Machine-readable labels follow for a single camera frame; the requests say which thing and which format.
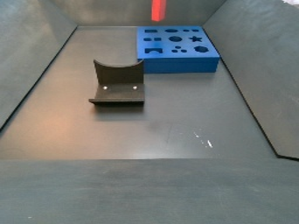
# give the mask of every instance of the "shape cutout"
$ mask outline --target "shape cutout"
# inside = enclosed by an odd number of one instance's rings
[[[197,38],[195,36],[192,36],[189,39],[191,39],[192,42],[196,42],[196,41],[201,42],[201,38]]]
[[[172,42],[180,42],[180,41],[183,41],[183,39],[181,39],[180,37],[177,37],[177,36],[172,36],[172,37],[169,37],[169,40],[171,40]]]
[[[149,52],[159,52],[159,53],[163,53],[164,50],[163,50],[163,48],[145,48],[145,49],[144,49],[144,53],[149,53]]]
[[[167,30],[164,30],[165,32],[177,32],[177,30],[175,30],[175,29],[167,29]]]
[[[157,32],[157,30],[144,30],[144,32]]]
[[[197,45],[193,47],[197,53],[205,53],[209,49],[205,46]]]

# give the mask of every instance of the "gray floor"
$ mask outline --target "gray floor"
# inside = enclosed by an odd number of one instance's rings
[[[134,27],[80,27],[0,134],[1,159],[273,158],[219,63],[147,74],[144,107],[94,108],[92,60],[136,62]]]
[[[297,224],[280,159],[1,161],[4,224]]]

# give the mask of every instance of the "black curved holder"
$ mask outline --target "black curved holder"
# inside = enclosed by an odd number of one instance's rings
[[[97,93],[93,104],[144,103],[144,61],[132,66],[108,66],[93,60],[97,73]]]

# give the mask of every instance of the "star-shaped hole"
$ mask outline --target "star-shaped hole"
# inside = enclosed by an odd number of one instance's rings
[[[192,42],[196,42],[196,41],[201,42],[201,38],[197,38],[195,36],[192,36],[189,39],[191,39]]]

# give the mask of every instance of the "shape sorter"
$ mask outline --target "shape sorter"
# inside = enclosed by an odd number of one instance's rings
[[[216,72],[220,55],[199,26],[137,27],[136,50],[148,74]]]

